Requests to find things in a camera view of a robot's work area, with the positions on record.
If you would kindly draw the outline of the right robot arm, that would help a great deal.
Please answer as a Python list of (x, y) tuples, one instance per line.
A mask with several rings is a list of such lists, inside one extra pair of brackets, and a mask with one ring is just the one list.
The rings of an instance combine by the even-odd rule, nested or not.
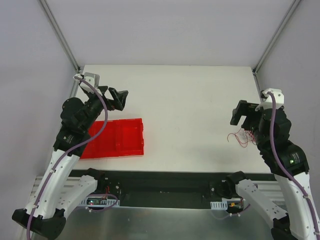
[(245, 117), (242, 129), (251, 131), (259, 154), (274, 175), (284, 198), (282, 209), (263, 194), (244, 172), (229, 174), (214, 186), (224, 199), (240, 197), (269, 225), (275, 240), (318, 240), (320, 219), (310, 187), (306, 154), (289, 140), (291, 122), (283, 106), (267, 107), (245, 100), (232, 111), (230, 124), (236, 126)]

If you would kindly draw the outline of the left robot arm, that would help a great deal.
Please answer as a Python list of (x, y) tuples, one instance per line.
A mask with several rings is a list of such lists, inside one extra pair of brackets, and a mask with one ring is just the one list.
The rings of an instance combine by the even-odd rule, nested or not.
[(12, 220), (26, 229), (26, 238), (34, 232), (49, 240), (56, 239), (66, 224), (71, 212), (88, 195), (106, 192), (106, 175), (89, 168), (72, 189), (62, 195), (61, 191), (75, 164), (84, 153), (87, 144), (103, 131), (90, 136), (89, 128), (104, 112), (122, 111), (129, 94), (127, 90), (100, 86), (95, 90), (83, 89), (86, 102), (77, 97), (67, 99), (62, 105), (62, 125), (53, 145), (47, 170), (32, 200), (25, 208), (16, 209)]

